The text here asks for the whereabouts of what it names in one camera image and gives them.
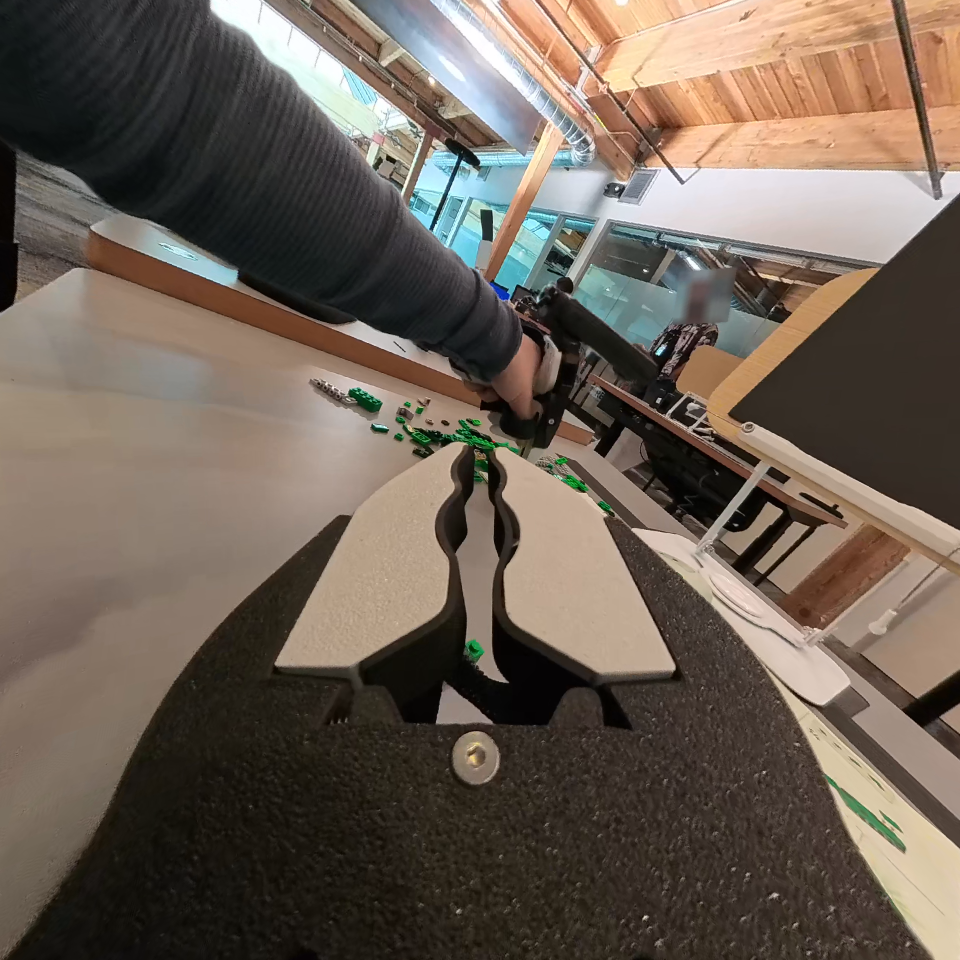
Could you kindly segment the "white desk with wooden edge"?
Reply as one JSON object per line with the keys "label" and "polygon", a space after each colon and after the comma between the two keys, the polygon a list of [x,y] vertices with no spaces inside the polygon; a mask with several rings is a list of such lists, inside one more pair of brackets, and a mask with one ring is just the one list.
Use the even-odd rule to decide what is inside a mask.
{"label": "white desk with wooden edge", "polygon": [[308,318],[243,283],[225,266],[156,225],[115,215],[90,227],[90,266],[191,306],[422,388],[431,398],[478,405],[450,361],[402,337],[353,320]]}

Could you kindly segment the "black tripod stand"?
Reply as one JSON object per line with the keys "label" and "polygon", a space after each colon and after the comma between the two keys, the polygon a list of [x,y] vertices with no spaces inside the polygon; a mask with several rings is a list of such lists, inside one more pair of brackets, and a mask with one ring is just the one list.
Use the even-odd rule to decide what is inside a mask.
{"label": "black tripod stand", "polygon": [[476,153],[473,150],[471,150],[469,147],[459,143],[455,138],[448,137],[443,141],[443,144],[446,147],[446,149],[453,155],[454,164],[448,175],[446,185],[438,201],[434,216],[429,224],[429,231],[432,234],[436,233],[438,222],[440,221],[444,213],[445,207],[450,197],[451,188],[453,186],[453,183],[457,177],[457,174],[461,166],[465,163],[468,167],[474,170],[479,170],[481,168],[481,163]]}

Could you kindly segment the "black ceiling pipe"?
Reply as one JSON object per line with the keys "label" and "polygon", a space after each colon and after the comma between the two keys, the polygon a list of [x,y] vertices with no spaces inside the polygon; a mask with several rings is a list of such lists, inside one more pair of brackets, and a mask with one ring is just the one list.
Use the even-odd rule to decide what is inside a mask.
{"label": "black ceiling pipe", "polygon": [[930,117],[918,65],[913,33],[910,28],[906,10],[906,2],[891,1],[890,4],[914,114],[917,120],[922,154],[929,180],[930,194],[934,201],[940,202],[943,199],[943,172],[937,161],[933,143]]}

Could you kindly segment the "dark hanging ceiling panel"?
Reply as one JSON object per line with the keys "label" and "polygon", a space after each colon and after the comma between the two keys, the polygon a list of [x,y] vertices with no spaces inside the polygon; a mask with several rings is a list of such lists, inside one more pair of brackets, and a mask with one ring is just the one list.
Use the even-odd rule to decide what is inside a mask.
{"label": "dark hanging ceiling panel", "polygon": [[353,5],[395,41],[502,141],[527,154],[542,116],[498,68],[430,1],[354,1]]}

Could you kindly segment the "open instruction booklet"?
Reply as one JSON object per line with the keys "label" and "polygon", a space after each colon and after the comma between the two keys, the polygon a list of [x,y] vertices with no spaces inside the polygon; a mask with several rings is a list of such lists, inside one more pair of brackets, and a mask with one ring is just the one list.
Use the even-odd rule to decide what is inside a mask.
{"label": "open instruction booklet", "polygon": [[853,843],[932,958],[959,957],[959,850],[864,755],[789,690],[780,689]]}

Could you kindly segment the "person's left forearm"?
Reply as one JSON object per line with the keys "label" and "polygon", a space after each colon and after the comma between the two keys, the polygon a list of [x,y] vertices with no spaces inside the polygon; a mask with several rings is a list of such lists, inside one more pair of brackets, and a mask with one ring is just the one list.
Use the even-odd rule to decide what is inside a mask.
{"label": "person's left forearm", "polygon": [[114,209],[494,382],[514,311],[209,2],[2,2],[1,130]]}

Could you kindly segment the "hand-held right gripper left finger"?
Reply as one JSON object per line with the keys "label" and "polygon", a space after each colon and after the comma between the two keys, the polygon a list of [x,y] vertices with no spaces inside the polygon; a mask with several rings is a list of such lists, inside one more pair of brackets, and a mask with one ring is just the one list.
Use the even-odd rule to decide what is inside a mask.
{"label": "hand-held right gripper left finger", "polygon": [[433,687],[464,629],[457,550],[474,450],[453,442],[380,486],[354,511],[275,661],[282,673]]}

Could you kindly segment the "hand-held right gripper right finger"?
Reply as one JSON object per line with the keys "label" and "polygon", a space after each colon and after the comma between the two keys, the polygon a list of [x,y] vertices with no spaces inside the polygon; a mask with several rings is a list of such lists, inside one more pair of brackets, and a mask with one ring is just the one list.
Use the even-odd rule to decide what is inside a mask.
{"label": "hand-held right gripper right finger", "polygon": [[503,519],[504,631],[589,686],[659,681],[676,664],[588,495],[511,452],[489,455]]}

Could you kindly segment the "brown wooden table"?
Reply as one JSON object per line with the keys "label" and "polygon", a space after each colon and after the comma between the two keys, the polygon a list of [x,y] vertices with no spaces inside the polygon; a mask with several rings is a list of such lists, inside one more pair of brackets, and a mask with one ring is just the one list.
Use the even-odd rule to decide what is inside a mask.
{"label": "brown wooden table", "polygon": [[[758,466],[758,460],[736,445],[702,429],[702,418],[692,426],[662,414],[607,379],[591,374],[591,387],[602,393],[600,407],[612,416],[596,450],[607,454],[625,430],[642,440],[653,478],[670,495],[669,510],[694,518],[703,526],[716,522]],[[739,573],[752,570],[793,524],[804,528],[803,544],[822,526],[845,530],[848,522],[836,505],[804,491],[791,492],[786,474],[768,466],[743,501],[734,507],[721,533],[747,531],[765,507],[776,518],[758,533],[732,564]]]}

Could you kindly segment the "black panel with wooden frame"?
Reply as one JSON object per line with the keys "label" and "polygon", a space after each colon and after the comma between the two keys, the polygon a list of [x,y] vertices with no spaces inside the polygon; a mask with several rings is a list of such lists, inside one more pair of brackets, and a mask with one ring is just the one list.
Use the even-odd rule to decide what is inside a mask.
{"label": "black panel with wooden frame", "polygon": [[714,429],[958,573],[959,198],[751,386],[711,395]]}

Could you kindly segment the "pile of green toy bricks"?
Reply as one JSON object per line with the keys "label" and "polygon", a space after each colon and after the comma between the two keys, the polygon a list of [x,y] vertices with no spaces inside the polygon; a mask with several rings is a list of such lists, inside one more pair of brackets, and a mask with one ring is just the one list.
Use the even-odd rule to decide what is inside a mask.
{"label": "pile of green toy bricks", "polygon": [[412,445],[412,454],[426,459],[454,443],[463,443],[474,450],[475,484],[488,484],[490,464],[495,450],[522,453],[521,447],[510,440],[495,439],[481,430],[484,422],[478,417],[462,417],[456,421],[442,419],[437,429],[432,418],[425,418],[427,406],[423,402],[407,400],[394,411],[383,409],[383,401],[362,389],[351,386],[343,389],[328,379],[311,377],[309,386],[318,395],[326,396],[345,409],[352,409],[368,420],[369,430],[376,435],[390,436],[394,441]]}

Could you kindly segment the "silver air duct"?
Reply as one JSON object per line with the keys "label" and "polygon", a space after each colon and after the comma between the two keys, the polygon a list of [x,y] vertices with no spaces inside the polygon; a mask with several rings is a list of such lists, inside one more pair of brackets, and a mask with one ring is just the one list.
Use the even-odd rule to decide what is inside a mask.
{"label": "silver air duct", "polygon": [[563,136],[571,167],[588,167],[596,160],[593,127],[570,107],[534,70],[530,56],[512,42],[509,30],[495,16],[491,2],[432,1],[482,58],[537,112],[543,121]]}

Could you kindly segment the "white stand base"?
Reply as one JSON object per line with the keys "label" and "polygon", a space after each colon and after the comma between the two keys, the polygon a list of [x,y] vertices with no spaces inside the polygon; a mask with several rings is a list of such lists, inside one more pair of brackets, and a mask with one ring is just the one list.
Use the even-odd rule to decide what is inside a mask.
{"label": "white stand base", "polygon": [[812,633],[794,624],[767,597],[718,558],[714,545],[738,508],[770,469],[760,461],[719,517],[697,541],[680,534],[634,528],[633,534],[664,559],[693,573],[707,587],[707,601],[762,665],[800,700],[816,707],[834,702],[852,685],[844,668]]}

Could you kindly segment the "person's left hand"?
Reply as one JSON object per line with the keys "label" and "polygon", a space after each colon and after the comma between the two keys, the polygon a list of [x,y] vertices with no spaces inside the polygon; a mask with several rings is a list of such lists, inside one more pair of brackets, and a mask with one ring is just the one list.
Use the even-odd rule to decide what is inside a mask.
{"label": "person's left hand", "polygon": [[533,339],[524,334],[510,364],[493,378],[490,384],[471,382],[467,384],[467,388],[483,402],[506,402],[512,414],[522,421],[529,421],[539,413],[534,388],[537,386],[542,365],[542,350]]}

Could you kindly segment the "wooden post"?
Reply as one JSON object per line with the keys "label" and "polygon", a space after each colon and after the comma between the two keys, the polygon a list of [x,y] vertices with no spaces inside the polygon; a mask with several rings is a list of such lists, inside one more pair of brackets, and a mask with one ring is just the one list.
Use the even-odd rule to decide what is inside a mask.
{"label": "wooden post", "polygon": [[484,270],[484,277],[488,282],[496,281],[510,248],[517,239],[523,221],[531,210],[564,141],[563,133],[558,126],[548,123],[536,143],[532,158],[510,200],[498,232],[493,237]]}

